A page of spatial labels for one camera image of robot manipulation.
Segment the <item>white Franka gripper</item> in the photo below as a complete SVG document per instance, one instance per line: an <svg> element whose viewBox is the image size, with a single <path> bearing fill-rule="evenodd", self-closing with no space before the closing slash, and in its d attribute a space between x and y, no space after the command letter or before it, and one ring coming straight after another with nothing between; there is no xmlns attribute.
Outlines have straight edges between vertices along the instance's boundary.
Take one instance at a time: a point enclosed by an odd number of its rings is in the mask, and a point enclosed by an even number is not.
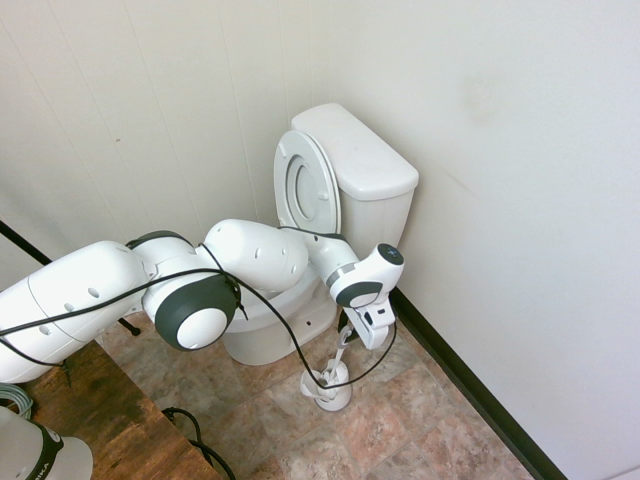
<svg viewBox="0 0 640 480"><path fill-rule="evenodd" d="M389 334L390 326L396 320L389 299L358 308L346 307L344 311L356 330L352 330L347 336L347 342L351 343L360 337L367 349L380 347ZM346 325L337 326L338 336L342 335L345 328Z"/></svg>

